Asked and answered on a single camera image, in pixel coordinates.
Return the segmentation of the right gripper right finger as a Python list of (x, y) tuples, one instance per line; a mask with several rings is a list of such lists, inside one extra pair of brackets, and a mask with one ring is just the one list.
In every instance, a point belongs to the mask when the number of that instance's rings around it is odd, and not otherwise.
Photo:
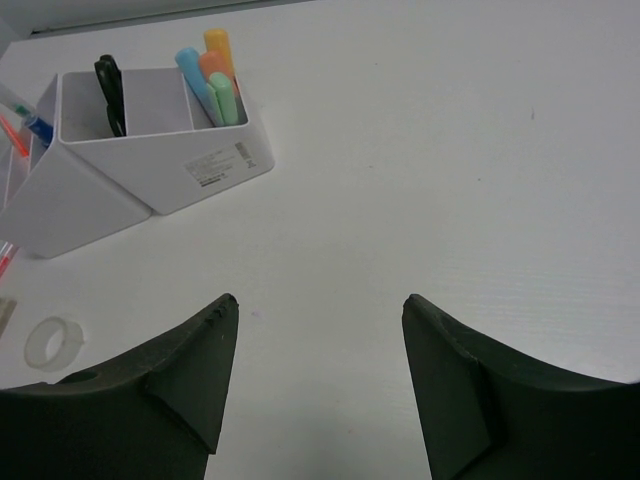
[(402, 327), (432, 478), (638, 478), (638, 384), (535, 359), (417, 294)]

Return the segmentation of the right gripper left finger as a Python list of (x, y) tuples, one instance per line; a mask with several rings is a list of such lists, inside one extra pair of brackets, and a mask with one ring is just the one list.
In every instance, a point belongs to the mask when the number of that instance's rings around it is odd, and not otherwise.
[(238, 302), (224, 294), (108, 361), (54, 384), (2, 390), (2, 478), (203, 478), (219, 443), (238, 324)]

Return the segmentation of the orange pen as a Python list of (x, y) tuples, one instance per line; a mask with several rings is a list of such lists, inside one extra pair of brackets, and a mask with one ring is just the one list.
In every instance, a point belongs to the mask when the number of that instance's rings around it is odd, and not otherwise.
[(10, 141), (13, 148), (19, 153), (22, 158), (26, 158), (29, 156), (29, 150), (21, 140), (18, 132), (13, 128), (11, 123), (6, 119), (5, 116), (0, 115), (0, 125), (1, 129)]

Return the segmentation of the green marker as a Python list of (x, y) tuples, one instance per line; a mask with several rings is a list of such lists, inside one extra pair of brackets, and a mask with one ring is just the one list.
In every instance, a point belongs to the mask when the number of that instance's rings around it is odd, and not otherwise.
[(206, 84), (217, 126), (239, 124), (239, 112), (231, 80), (222, 72), (214, 72)]

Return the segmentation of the black handled scissors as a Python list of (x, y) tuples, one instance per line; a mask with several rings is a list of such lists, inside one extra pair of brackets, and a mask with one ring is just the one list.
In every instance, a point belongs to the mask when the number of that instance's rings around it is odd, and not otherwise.
[(122, 74), (114, 57), (103, 54), (94, 63), (96, 78), (106, 101), (109, 126), (115, 137), (126, 135)]

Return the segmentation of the green black pen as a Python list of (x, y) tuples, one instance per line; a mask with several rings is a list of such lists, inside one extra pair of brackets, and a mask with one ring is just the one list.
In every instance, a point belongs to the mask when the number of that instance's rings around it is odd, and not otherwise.
[(4, 84), (0, 84), (0, 102), (22, 119), (36, 115), (36, 108), (33, 105), (15, 94)]

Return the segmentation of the blue marker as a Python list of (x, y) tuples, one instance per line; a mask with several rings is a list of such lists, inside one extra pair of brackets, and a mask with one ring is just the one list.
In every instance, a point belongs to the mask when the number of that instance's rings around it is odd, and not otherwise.
[(199, 53), (193, 47), (186, 47), (178, 51), (175, 55), (175, 62), (183, 74), (191, 91), (194, 93), (200, 105), (206, 112), (211, 123), (217, 127), (219, 122), (216, 118), (207, 89), (207, 83), (200, 71)]

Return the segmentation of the clear glue bottle blue cap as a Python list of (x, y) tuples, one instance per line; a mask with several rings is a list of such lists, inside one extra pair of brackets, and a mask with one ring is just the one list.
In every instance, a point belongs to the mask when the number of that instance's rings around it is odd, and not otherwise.
[(31, 115), (23, 119), (23, 125), (40, 140), (45, 148), (50, 146), (54, 135), (54, 129), (51, 124), (40, 116)]

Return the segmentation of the clear tape roll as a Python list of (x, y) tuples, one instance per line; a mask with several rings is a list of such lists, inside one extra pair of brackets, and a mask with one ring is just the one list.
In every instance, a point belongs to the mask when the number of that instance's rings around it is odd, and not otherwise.
[(24, 359), (32, 369), (59, 372), (75, 361), (84, 343), (84, 332), (79, 323), (50, 316), (30, 332), (24, 346)]

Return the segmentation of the white organizer upright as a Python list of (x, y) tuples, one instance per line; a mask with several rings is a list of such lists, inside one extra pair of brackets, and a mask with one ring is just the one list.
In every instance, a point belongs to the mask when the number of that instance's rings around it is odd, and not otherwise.
[(256, 104), (215, 127), (175, 68), (125, 70), (126, 134), (114, 136), (96, 74), (58, 80), (59, 141), (155, 212), (167, 215), (270, 171), (274, 155)]

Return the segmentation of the aluminium frame rail back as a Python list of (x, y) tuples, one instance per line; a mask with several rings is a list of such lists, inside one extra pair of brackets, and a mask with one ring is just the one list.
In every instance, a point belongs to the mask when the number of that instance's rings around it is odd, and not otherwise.
[(62, 35), (288, 4), (294, 1), (37, 1), (28, 32)]

